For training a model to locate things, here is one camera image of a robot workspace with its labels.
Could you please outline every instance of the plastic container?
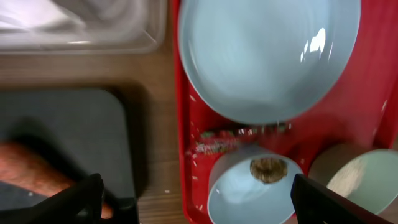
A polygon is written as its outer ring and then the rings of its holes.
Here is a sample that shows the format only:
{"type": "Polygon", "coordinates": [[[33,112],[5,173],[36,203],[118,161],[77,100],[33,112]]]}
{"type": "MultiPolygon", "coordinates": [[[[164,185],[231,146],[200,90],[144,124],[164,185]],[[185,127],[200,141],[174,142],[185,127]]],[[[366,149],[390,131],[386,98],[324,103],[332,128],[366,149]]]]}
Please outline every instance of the plastic container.
{"type": "Polygon", "coordinates": [[[346,191],[345,193],[352,191],[346,196],[348,200],[369,212],[380,214],[398,195],[397,151],[388,149],[370,151],[349,144],[338,145],[314,160],[308,176],[326,187],[341,169],[352,162],[357,163],[353,165],[357,166],[355,168],[357,170],[352,172],[358,172],[361,177],[348,179],[347,175],[341,179],[346,187],[340,190],[346,191]]]}
{"type": "Polygon", "coordinates": [[[294,161],[259,146],[246,146],[217,160],[210,174],[208,213],[213,223],[285,222],[294,213],[290,191],[302,170],[294,161]],[[282,159],[287,175],[278,182],[264,184],[250,171],[253,159],[282,159]]]}
{"type": "Polygon", "coordinates": [[[164,39],[164,0],[22,2],[0,2],[0,54],[147,53],[164,39]]]}

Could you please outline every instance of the clear plastic lid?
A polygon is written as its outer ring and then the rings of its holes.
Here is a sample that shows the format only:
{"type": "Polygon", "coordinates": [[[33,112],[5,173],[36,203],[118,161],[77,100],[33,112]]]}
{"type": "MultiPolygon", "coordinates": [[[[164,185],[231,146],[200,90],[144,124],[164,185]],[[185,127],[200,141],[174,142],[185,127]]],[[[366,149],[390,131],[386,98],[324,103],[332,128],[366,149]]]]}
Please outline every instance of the clear plastic lid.
{"type": "Polygon", "coordinates": [[[0,0],[0,54],[146,53],[163,41],[166,0],[0,0]]]}

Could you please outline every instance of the wooden surface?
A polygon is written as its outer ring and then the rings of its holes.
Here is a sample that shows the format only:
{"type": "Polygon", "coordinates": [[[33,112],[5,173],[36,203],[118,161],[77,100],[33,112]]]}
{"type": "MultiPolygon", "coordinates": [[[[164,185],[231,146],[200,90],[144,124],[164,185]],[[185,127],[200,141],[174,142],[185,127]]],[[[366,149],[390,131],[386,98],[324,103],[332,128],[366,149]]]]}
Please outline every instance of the wooden surface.
{"type": "MultiPolygon", "coordinates": [[[[171,19],[164,43],[145,55],[0,56],[0,89],[98,87],[132,109],[142,224],[187,223],[182,213],[171,19]]],[[[398,201],[382,216],[398,223],[398,201]]]]}

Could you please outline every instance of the light blue bowl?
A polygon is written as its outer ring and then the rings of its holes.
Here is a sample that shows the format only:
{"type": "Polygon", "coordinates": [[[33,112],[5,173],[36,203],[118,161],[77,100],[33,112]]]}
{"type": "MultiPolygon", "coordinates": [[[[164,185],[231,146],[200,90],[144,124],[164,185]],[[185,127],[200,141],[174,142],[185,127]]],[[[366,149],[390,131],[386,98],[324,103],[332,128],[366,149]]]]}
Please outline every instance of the light blue bowl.
{"type": "Polygon", "coordinates": [[[360,0],[186,0],[179,48],[211,108],[246,124],[293,118],[339,79],[358,33],[360,0]]]}
{"type": "Polygon", "coordinates": [[[356,159],[362,160],[363,176],[357,180],[358,188],[352,191],[347,199],[369,212],[380,214],[398,196],[397,151],[390,149],[368,151],[361,146],[338,145],[323,152],[314,160],[308,176],[327,187],[341,169],[356,159]]]}
{"type": "Polygon", "coordinates": [[[208,214],[215,224],[279,224],[294,213],[290,191],[302,170],[294,161],[259,146],[246,146],[217,160],[209,179],[208,214]],[[250,173],[253,159],[283,159],[287,176],[263,184],[250,173]]]}

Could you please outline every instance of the countertop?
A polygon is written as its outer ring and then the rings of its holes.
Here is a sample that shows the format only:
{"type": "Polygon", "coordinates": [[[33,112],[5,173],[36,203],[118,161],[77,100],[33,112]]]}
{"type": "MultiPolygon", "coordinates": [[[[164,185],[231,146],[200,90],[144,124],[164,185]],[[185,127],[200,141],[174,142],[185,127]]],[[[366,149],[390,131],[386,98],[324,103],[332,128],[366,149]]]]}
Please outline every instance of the countertop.
{"type": "MultiPolygon", "coordinates": [[[[110,88],[134,108],[142,224],[188,223],[182,212],[171,13],[164,43],[142,55],[2,55],[0,89],[110,88]]],[[[381,215],[398,223],[396,200],[381,215]]]]}

